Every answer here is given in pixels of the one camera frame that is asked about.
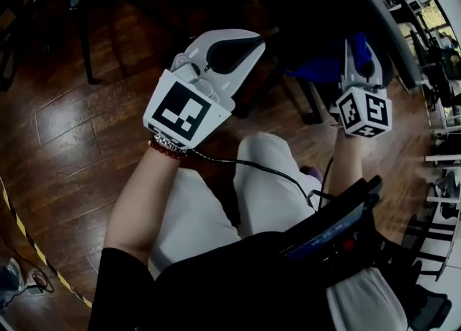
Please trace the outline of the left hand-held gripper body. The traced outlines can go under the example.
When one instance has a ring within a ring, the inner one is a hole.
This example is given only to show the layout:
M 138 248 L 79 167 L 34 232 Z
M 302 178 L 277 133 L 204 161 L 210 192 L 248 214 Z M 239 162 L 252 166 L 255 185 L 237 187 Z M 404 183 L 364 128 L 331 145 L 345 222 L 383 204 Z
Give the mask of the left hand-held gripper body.
M 184 53 L 161 74 L 143 115 L 143 126 L 177 144 L 200 144 L 235 108 Z

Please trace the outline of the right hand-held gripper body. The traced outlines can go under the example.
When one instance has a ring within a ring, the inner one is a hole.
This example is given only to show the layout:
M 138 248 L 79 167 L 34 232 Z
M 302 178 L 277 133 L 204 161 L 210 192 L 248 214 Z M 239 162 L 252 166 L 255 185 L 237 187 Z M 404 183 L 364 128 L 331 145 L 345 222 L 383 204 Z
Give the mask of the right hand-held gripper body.
M 341 80 L 343 94 L 336 101 L 347 135 L 374 138 L 392 129 L 392 101 L 382 76 L 350 74 Z

